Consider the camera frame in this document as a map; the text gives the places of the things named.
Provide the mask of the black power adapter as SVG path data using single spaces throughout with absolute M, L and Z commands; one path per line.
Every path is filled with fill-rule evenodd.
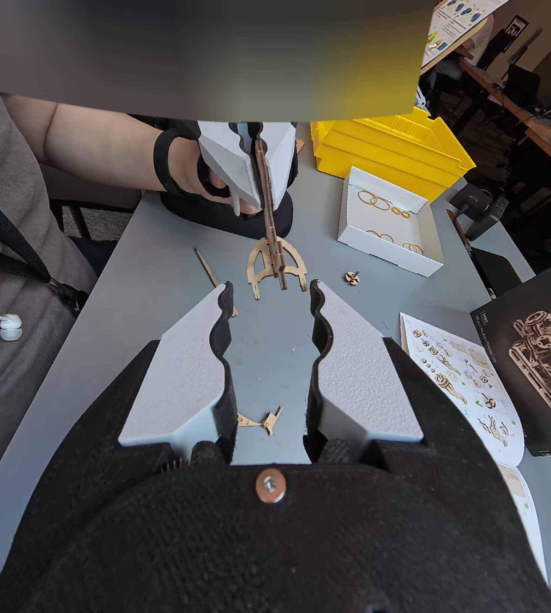
M 450 204 L 457 210 L 455 219 L 466 215 L 472 220 L 464 237 L 474 241 L 501 220 L 509 200 L 504 196 L 493 199 L 488 191 L 468 184 L 451 198 Z

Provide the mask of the small hooked wooden part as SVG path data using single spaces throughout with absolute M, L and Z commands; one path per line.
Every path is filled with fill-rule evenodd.
M 256 422 L 253 421 L 251 419 L 249 419 L 248 417 L 243 416 L 241 413 L 237 413 L 237 422 L 238 422 L 238 427 L 261 427 L 264 428 L 268 435 L 270 437 L 273 436 L 273 428 L 281 414 L 283 410 L 282 406 L 279 406 L 277 412 L 275 414 L 273 414 L 272 412 L 269 412 L 267 414 L 267 416 L 261 421 L 261 422 Z

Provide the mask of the long slotted wooden strip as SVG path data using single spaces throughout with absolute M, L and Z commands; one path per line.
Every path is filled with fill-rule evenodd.
M 204 259 L 203 255 L 200 253 L 200 251 L 194 247 L 195 253 L 197 255 L 197 257 L 199 258 L 201 264 L 203 265 L 203 268 L 205 269 L 206 273 L 208 274 L 212 284 L 214 287 L 218 287 L 221 283 L 218 281 L 217 277 L 215 276 L 215 274 L 212 272 L 210 266 L 207 264 L 206 260 Z M 232 307 L 232 314 L 231 317 L 235 318 L 239 316 L 239 311 L 236 308 L 236 306 L 233 303 L 233 307 Z

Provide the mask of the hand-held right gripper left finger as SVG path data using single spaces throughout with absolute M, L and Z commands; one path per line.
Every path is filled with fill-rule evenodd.
M 233 285 L 228 281 L 161 337 L 125 425 L 122 446 L 167 443 L 190 460 L 199 441 L 218 443 L 230 463 L 238 426 L 231 369 Z

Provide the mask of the person's left forearm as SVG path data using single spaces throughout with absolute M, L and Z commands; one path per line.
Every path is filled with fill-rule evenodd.
M 1 97 L 40 163 L 101 185 L 164 191 L 153 164 L 156 128 L 124 113 Z

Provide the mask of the person's left hand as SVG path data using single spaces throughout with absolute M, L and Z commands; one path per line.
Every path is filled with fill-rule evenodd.
M 176 137 L 169 147 L 169 173 L 180 189 L 198 194 L 214 202 L 228 203 L 229 197 L 210 195 L 197 176 L 197 161 L 201 150 L 198 141 Z

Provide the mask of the yellow plastic bin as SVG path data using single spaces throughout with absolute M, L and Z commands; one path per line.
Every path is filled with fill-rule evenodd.
M 356 167 L 430 203 L 476 166 L 444 120 L 416 107 L 402 116 L 312 121 L 310 128 L 318 171 L 344 179 Z

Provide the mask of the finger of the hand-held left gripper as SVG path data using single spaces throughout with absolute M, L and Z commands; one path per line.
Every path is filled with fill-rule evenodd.
M 295 154 L 295 127 L 290 122 L 263 122 L 259 134 L 266 144 L 265 160 L 271 180 L 273 207 L 279 207 Z
M 226 122 L 198 121 L 197 125 L 203 159 L 228 186 L 235 214 L 240 213 L 241 201 L 262 210 L 253 163 L 243 150 L 241 136 Z

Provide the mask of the white cardboard tray box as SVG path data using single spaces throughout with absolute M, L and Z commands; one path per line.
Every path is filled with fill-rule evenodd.
M 362 203 L 357 193 L 363 189 L 409 211 L 412 217 L 402 219 Z M 424 277 L 443 266 L 440 240 L 427 199 L 356 167 L 350 169 L 343 186 L 338 241 Z M 407 242 L 420 245 L 425 255 L 400 246 Z

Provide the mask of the illustrated instruction booklet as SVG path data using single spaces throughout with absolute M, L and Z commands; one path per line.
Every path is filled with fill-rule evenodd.
M 525 450 L 522 423 L 486 352 L 478 344 L 405 313 L 400 318 L 403 349 L 449 395 L 496 462 L 547 579 L 537 510 L 518 468 Z

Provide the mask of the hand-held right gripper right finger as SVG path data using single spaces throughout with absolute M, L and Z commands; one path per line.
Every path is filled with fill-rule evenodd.
M 310 284 L 319 356 L 311 369 L 304 446 L 318 461 L 325 440 L 344 441 L 353 460 L 373 440 L 420 443 L 423 431 L 384 336 L 322 281 Z

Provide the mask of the group of tan rubber bands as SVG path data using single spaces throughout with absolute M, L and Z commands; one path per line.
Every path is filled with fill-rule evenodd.
M 358 191 L 357 197 L 362 203 L 366 205 L 370 205 L 376 208 L 377 210 L 390 211 L 393 214 L 400 216 L 402 219 L 410 219 L 412 217 L 412 214 L 409 211 L 402 210 L 398 206 L 394 205 L 391 201 L 379 195 L 373 194 L 372 192 L 368 190 L 363 189 L 363 190 Z M 416 243 L 407 242 L 407 243 L 400 244 L 400 246 L 404 249 L 408 249 L 409 251 L 413 253 L 417 253 L 422 256 L 425 255 L 425 252 L 422 249 L 422 247 Z

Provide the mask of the poster on wooden board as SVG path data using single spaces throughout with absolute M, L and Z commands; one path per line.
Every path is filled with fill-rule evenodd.
M 443 1 L 433 10 L 420 74 L 471 35 L 479 31 L 486 18 L 508 1 Z

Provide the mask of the background wooden desk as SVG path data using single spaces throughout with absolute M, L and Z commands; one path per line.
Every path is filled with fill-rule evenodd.
M 496 84 L 492 82 L 485 71 L 465 61 L 460 61 L 459 65 L 461 69 L 482 88 L 482 93 L 477 96 L 465 113 L 457 120 L 455 126 L 451 128 L 453 134 L 459 134 L 471 118 L 473 118 L 474 114 L 476 114 L 479 106 L 488 100 L 488 98 L 494 97 L 504 109 L 526 126 L 525 137 L 531 140 L 540 150 L 551 158 L 551 127 L 546 123 L 542 123 L 540 119 L 533 116 L 532 113 L 522 109 L 510 98 L 505 96 L 503 91 L 497 88 Z

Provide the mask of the anchor-shaped wooden assembly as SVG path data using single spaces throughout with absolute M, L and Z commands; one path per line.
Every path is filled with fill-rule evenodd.
M 291 274 L 298 277 L 303 292 L 308 289 L 305 277 L 307 269 L 301 256 L 292 245 L 277 236 L 273 216 L 271 179 L 265 154 L 266 144 L 258 137 L 255 141 L 255 158 L 264 203 L 266 237 L 256 243 L 250 252 L 247 265 L 247 278 L 256 300 L 260 299 L 258 284 L 268 276 L 277 278 L 280 288 L 285 290 L 287 289 L 286 274 Z

